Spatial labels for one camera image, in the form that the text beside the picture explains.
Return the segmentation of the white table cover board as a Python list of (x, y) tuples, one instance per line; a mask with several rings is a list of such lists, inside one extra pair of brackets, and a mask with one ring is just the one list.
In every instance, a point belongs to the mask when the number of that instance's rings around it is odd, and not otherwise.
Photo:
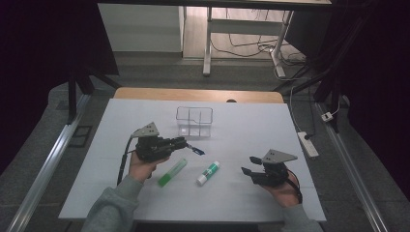
[[(84, 219), (108, 187), (117, 184), (121, 158), (129, 137), (154, 122), (163, 137), (178, 133), (177, 101), (111, 100), (90, 145), (73, 187), (60, 213), (63, 219)], [(189, 149), (174, 152), (158, 166), (139, 193), (134, 217), (139, 221), (182, 222), (275, 222), (281, 208), (263, 188), (243, 174), (241, 167), (254, 172), (261, 166), (249, 157), (263, 157), (270, 149), (297, 156), (287, 166), (299, 178), (307, 215), (325, 220), (308, 165), (284, 103), (212, 102), (213, 124), (209, 137), (190, 139), (190, 145), (205, 152), (199, 156)], [(158, 180), (180, 159), (188, 164), (164, 187)], [(220, 169), (203, 185), (200, 174), (214, 161)]]

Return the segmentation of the black curtain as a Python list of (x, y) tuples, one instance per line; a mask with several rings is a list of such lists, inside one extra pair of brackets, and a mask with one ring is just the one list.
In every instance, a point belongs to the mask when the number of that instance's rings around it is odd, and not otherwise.
[(410, 0), (331, 1), (295, 12), (286, 39), (310, 61), (355, 35), (336, 71), (349, 123), (410, 201)]
[(40, 121), (54, 87), (118, 72), (99, 0), (0, 0), (0, 174)]

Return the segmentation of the wooden table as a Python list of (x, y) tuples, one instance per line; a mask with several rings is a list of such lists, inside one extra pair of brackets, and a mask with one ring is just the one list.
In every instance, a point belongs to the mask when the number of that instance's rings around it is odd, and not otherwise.
[(278, 92), (132, 87), (118, 88), (114, 99), (184, 102), (226, 102), (232, 99), (244, 103), (284, 103)]

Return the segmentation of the aluminium rail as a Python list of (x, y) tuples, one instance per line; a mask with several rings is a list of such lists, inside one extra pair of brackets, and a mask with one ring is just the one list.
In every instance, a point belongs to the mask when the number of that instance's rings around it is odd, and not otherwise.
[(42, 168), (25, 195), (6, 232), (24, 232), (44, 194), (48, 183), (51, 180), (56, 167), (58, 166), (60, 159), (63, 157), (63, 154), (69, 145), (70, 139), (72, 138), (79, 121), (84, 115), (85, 108), (90, 99), (90, 95), (82, 95), (79, 98), (78, 103), (76, 104), (77, 111), (73, 117), (73, 120), (69, 124), (66, 124), (60, 132), (46, 160), (44, 161)]
[(356, 192), (359, 201), (362, 203), (363, 209), (373, 231), (389, 232), (387, 223), (383, 219), (373, 197), (367, 189), (359, 169), (352, 160), (340, 134), (334, 130), (330, 123), (324, 123), (324, 127), (337, 150), (337, 154), (349, 178), (349, 181)]

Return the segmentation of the clear plastic organizer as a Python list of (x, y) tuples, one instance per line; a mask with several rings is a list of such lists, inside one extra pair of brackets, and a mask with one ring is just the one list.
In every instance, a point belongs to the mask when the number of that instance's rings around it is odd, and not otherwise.
[(176, 111), (176, 121), (180, 136), (209, 137), (213, 124), (211, 107), (179, 106)]

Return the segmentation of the green highlighter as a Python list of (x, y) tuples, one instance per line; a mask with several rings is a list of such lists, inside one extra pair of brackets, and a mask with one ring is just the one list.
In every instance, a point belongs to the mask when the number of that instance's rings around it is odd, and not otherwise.
[(159, 180), (160, 187), (164, 187), (172, 178), (174, 178), (186, 165), (188, 161), (186, 159), (180, 159), (174, 164)]

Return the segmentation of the blue pen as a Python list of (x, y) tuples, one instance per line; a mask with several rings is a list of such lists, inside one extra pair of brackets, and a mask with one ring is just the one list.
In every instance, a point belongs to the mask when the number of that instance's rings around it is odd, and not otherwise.
[(200, 150), (200, 149), (198, 149), (198, 148), (196, 148), (196, 147), (193, 147), (193, 146), (190, 145), (190, 144), (187, 144), (187, 147), (188, 147), (189, 149), (191, 149), (194, 153), (198, 154), (199, 156), (205, 155), (205, 152), (204, 152), (204, 151), (202, 151), (202, 150)]

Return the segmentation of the black square floor frame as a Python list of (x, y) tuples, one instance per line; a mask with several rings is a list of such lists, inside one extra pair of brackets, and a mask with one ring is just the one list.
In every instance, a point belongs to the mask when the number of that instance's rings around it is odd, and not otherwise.
[(71, 137), (69, 146), (73, 148), (84, 148), (90, 138), (92, 126), (78, 126)]

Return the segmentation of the white desk frame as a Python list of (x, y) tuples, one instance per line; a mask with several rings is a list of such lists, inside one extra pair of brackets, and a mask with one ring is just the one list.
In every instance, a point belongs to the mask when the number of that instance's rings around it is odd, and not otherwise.
[(213, 8), (207, 8), (206, 24), (206, 43), (204, 50), (203, 75), (209, 76), (211, 73), (211, 52), (212, 52), (212, 35), (213, 34), (236, 34), (236, 35), (257, 35), (257, 36), (274, 36), (276, 44), (268, 49), (268, 53), (274, 64), (277, 77), (285, 78), (285, 72), (279, 59), (280, 49), (283, 45), (292, 11), (284, 11), (281, 21), (248, 20), (248, 19), (231, 19), (213, 18)]

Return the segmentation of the black metal stand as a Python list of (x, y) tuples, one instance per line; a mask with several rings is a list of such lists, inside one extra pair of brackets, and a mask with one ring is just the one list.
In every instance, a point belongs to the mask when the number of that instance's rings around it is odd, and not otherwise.
[(76, 88), (79, 88), (84, 95), (91, 95), (94, 90), (94, 84), (92, 83), (91, 77), (94, 76), (98, 80), (107, 84), (108, 86), (117, 90), (121, 88), (121, 85), (115, 82), (113, 79), (107, 75), (99, 72), (97, 69), (84, 66), (81, 68), (74, 68), (69, 75), (68, 80), (68, 91), (69, 91), (69, 117), (67, 124), (70, 125), (73, 123), (74, 118), (79, 112), (79, 106), (77, 105), (76, 99)]
[[(333, 116), (332, 119), (329, 119), (327, 123), (331, 128), (338, 132), (337, 126), (337, 113), (339, 111), (339, 80), (336, 75), (336, 71), (340, 65), (341, 60), (344, 56), (343, 43), (346, 41), (350, 30), (343, 32), (341, 36), (337, 39), (336, 43), (331, 45), (322, 55), (311, 59), (310, 61), (305, 61), (302, 67), (297, 70), (291, 77), (285, 78), (280, 77), (279, 80), (282, 83), (273, 89), (275, 92), (281, 92), (286, 96), (290, 96), (296, 93), (301, 92), (302, 90), (313, 86), (316, 83), (319, 83), (319, 86), (316, 89), (316, 92), (313, 94), (313, 99), (315, 102), (323, 102), (331, 97), (331, 108), (330, 113)], [(314, 66), (319, 66), (320, 64), (324, 65), (324, 68), (321, 72), (318, 72), (315, 76), (310, 77), (307, 81), (289, 89), (287, 92), (283, 91), (283, 88), (290, 86), (295, 81), (303, 79), (305, 73), (309, 73)]]

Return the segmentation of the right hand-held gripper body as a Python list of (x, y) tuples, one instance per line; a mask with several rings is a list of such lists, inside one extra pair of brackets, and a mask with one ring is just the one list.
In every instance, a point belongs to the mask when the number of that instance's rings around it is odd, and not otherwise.
[(253, 182), (260, 186), (279, 187), (287, 182), (294, 186), (289, 180), (287, 161), (296, 160), (298, 157), (275, 149), (270, 149), (262, 158), (263, 173), (256, 173)]

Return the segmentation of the white power strip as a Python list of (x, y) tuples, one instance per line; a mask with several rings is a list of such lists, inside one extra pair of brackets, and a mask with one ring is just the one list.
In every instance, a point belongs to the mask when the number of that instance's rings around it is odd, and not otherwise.
[(319, 156), (317, 150), (315, 149), (313, 143), (310, 140), (310, 136), (304, 132), (304, 131), (300, 131), (297, 133), (300, 142), (302, 144), (302, 146), (305, 148), (305, 151), (307, 152), (307, 155), (310, 158), (317, 158)]

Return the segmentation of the person's right hand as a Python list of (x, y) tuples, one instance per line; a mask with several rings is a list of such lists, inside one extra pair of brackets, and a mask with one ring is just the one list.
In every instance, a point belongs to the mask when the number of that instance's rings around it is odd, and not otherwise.
[(282, 208), (289, 208), (299, 204), (297, 191), (287, 182), (279, 187), (263, 186), (263, 188), (274, 197)]

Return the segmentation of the person's left hand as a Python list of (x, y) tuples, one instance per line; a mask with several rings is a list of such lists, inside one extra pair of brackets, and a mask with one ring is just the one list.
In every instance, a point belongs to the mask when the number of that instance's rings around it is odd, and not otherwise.
[(159, 159), (154, 162), (146, 162), (140, 160), (136, 152), (132, 152), (129, 175), (143, 184), (151, 177), (152, 173), (157, 169), (157, 166), (166, 161), (168, 161), (168, 158)]

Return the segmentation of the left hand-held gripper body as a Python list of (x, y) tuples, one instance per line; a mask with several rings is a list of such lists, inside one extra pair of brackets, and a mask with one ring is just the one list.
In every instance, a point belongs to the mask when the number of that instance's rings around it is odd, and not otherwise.
[(154, 122), (136, 130), (132, 138), (137, 139), (135, 151), (140, 160), (154, 162), (171, 155), (174, 145), (169, 138), (160, 137), (160, 133)]

